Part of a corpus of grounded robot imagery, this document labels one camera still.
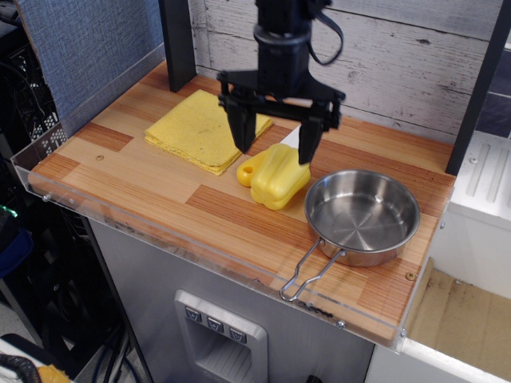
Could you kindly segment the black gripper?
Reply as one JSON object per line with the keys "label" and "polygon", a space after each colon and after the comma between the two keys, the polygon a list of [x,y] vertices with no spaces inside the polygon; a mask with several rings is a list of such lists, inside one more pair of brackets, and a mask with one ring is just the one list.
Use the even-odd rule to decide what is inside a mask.
{"label": "black gripper", "polygon": [[318,82],[309,71],[311,27],[282,34],[254,28],[258,66],[222,71],[219,103],[228,115],[235,146],[247,152],[256,139],[256,114],[303,120],[299,129],[299,163],[312,161],[323,130],[340,122],[344,94]]}

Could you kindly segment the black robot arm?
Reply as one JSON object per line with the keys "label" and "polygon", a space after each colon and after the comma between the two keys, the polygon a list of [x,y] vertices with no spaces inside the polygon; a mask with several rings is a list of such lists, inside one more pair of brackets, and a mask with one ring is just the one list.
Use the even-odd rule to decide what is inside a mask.
{"label": "black robot arm", "polygon": [[322,84],[309,71],[317,56],[312,22],[317,19],[341,36],[342,30],[323,9],[328,1],[258,1],[254,38],[258,68],[223,71],[219,103],[228,115],[235,146],[247,152],[256,138],[256,116],[264,114],[301,124],[299,163],[308,164],[322,134],[340,123],[343,92]]}

